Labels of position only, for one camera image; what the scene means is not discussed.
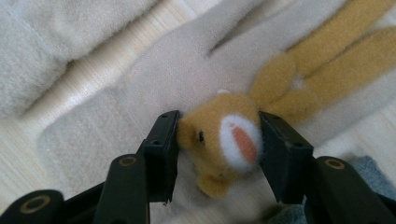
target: gray cloth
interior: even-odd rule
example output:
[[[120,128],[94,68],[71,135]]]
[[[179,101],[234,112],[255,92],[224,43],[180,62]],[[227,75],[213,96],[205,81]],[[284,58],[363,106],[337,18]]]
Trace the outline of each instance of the gray cloth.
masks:
[[[396,200],[396,188],[394,188],[390,181],[382,174],[376,162],[371,157],[366,156],[358,158],[351,164],[373,191],[387,196],[392,200]],[[267,223],[305,224],[304,205],[294,205],[285,208]]]

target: stuffed animal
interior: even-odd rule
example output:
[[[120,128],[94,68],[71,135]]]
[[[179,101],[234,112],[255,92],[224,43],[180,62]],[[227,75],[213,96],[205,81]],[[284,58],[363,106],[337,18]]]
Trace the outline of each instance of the stuffed animal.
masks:
[[[259,111],[299,124],[396,64],[396,29],[366,31],[395,1],[350,1],[308,38],[276,56],[248,93],[219,91],[184,116],[177,142],[190,152],[198,187],[210,197],[257,166],[263,148]]]

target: fabric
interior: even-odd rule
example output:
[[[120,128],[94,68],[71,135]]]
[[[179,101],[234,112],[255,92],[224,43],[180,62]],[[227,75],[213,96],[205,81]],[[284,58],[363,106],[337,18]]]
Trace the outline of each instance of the fabric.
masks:
[[[155,0],[0,1],[0,119],[19,116],[66,64],[144,13]]]
[[[131,64],[115,86],[50,125],[38,140],[37,152],[47,164],[53,187],[69,197],[103,181],[109,161],[135,152],[163,112],[188,112],[218,89],[246,92],[266,62],[307,36],[345,3],[295,1],[255,26],[228,36],[261,2],[221,2],[198,20],[160,39]],[[330,108],[335,115],[356,113],[354,117],[334,123],[334,117],[323,117],[324,112],[331,111],[328,109],[298,128],[309,133],[308,140],[322,143],[392,96],[387,81],[378,83],[351,95],[345,104],[364,97],[366,90],[371,90],[366,93],[370,99],[382,96],[379,101]],[[323,122],[330,122],[330,128],[322,127]],[[191,159],[184,152],[179,157],[178,172],[174,201],[166,207],[151,205],[152,223],[187,223],[192,219],[196,223],[246,223],[274,207],[274,198],[260,173],[237,183],[229,197],[213,201],[195,186]]]
[[[353,161],[352,166],[367,183],[372,191],[396,200],[396,188],[388,181],[387,177],[379,170],[376,162],[370,157],[362,157]],[[306,223],[303,205],[294,205],[285,208],[276,216],[272,217],[268,224],[297,224]]]

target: brass screw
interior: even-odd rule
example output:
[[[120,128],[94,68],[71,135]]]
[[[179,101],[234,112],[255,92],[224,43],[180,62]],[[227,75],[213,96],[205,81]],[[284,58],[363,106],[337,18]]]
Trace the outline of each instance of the brass screw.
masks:
[[[20,208],[20,212],[22,214],[32,214],[35,213],[50,203],[50,196],[48,195],[39,195],[32,199],[26,201]]]
[[[326,165],[336,170],[343,170],[344,168],[346,168],[346,166],[342,162],[333,159],[328,159],[325,161],[325,163]]]
[[[131,166],[137,162],[137,158],[129,156],[120,159],[119,164],[121,166]]]

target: plush toy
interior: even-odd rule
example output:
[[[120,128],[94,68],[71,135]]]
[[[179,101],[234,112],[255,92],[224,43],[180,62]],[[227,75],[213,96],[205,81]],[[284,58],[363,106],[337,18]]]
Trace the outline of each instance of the plush toy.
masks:
[[[177,141],[194,162],[199,188],[227,193],[264,154],[259,111],[298,124],[396,64],[396,29],[366,31],[395,1],[350,1],[308,38],[278,55],[248,93],[219,91],[178,123]]]

